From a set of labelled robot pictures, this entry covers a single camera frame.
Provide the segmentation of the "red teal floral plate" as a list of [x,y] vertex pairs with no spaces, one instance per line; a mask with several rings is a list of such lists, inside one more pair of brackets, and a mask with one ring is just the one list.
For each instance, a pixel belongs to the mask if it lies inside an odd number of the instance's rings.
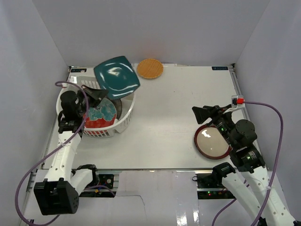
[[105,128],[114,124],[117,117],[116,107],[109,99],[104,98],[96,107],[90,107],[85,128]]

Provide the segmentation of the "grey reindeer round plate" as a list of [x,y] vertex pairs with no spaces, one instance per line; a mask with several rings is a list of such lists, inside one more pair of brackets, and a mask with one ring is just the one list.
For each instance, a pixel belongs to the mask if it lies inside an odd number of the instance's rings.
[[114,104],[114,106],[116,108],[116,118],[117,118],[117,120],[119,120],[122,115],[122,101],[121,101],[121,99],[115,99],[115,100],[112,100],[112,103]]

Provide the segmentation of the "red rimmed beige plate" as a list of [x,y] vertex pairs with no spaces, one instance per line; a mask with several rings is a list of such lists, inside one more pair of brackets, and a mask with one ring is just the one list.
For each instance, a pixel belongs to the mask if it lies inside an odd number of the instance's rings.
[[194,134],[196,149],[206,158],[220,160],[230,153],[230,146],[215,126],[202,125]]

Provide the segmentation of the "dark teal square plate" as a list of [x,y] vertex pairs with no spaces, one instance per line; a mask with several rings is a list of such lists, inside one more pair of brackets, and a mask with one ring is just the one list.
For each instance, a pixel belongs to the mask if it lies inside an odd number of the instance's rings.
[[108,98],[115,100],[134,93],[140,82],[125,56],[106,60],[94,67],[94,74],[101,89],[109,91]]

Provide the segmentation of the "orange woven round plate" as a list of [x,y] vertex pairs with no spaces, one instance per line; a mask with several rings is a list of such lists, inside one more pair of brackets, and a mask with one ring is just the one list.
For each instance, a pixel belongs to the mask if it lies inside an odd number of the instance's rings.
[[155,79],[162,75],[163,64],[156,59],[145,59],[137,66],[137,73],[144,79]]

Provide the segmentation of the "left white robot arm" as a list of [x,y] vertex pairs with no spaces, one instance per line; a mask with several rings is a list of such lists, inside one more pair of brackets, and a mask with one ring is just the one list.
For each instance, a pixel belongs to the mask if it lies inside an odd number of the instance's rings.
[[106,89],[82,85],[77,92],[68,90],[60,95],[58,146],[43,181],[36,182],[33,189],[42,215],[76,213],[79,195],[85,188],[99,184],[95,165],[86,164],[72,170],[72,164],[82,140],[88,110],[98,106],[107,94]]

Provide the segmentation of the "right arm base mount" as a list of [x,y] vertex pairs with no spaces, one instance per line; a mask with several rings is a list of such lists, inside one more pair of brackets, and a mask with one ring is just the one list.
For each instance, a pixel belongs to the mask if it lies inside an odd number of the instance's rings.
[[198,173],[192,177],[196,182],[199,200],[234,199],[234,195],[223,185],[218,184],[210,173]]

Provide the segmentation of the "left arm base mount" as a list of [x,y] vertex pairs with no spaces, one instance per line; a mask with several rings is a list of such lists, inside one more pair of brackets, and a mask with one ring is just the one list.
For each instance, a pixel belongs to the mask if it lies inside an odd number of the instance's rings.
[[83,191],[79,196],[84,198],[114,198],[118,185],[118,174],[98,174],[97,188]]

